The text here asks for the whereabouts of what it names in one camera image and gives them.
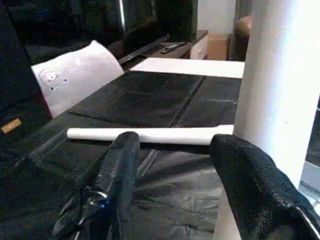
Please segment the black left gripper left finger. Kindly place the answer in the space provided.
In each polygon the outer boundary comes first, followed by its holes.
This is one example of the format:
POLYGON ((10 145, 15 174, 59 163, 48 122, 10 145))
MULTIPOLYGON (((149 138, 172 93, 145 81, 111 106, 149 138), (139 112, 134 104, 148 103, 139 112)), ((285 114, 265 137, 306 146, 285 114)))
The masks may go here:
POLYGON ((139 160, 139 135, 132 131, 118 135, 63 206, 51 238, 124 240, 139 160))

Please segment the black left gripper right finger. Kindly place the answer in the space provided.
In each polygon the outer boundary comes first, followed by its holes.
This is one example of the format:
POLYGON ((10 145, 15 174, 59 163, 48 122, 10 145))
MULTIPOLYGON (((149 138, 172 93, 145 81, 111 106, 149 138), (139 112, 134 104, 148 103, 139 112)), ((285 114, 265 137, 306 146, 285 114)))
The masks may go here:
POLYGON ((318 240, 314 208, 259 147, 217 134, 210 159, 224 186, 243 240, 318 240))

